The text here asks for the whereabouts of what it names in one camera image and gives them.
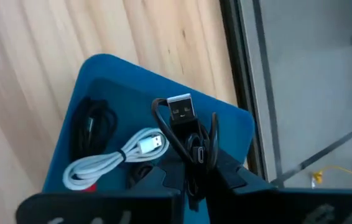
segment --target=blue box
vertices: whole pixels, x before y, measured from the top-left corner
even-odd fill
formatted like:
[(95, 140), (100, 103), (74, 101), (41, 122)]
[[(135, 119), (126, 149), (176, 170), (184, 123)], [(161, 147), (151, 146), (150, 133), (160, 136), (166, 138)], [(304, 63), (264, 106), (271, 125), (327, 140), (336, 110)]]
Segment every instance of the blue box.
[[(211, 114), (216, 112), (220, 124), (220, 147), (237, 160), (243, 162), (248, 153), (254, 132), (252, 116), (244, 110), (216, 100), (191, 88), (175, 83), (160, 75), (108, 54), (92, 56), (81, 67), (60, 137), (50, 163), (43, 192), (66, 192), (62, 175), (69, 165), (70, 121), (82, 98), (106, 99), (118, 116), (118, 127), (109, 141), (107, 151), (115, 151), (138, 130), (156, 127), (151, 115), (151, 102), (155, 98), (191, 93), (195, 112), (209, 129)], [(169, 111), (161, 114), (168, 118)], [(127, 164), (115, 168), (98, 181), (98, 191), (124, 189), (126, 187)], [(200, 213), (206, 213), (206, 204), (200, 204)]]

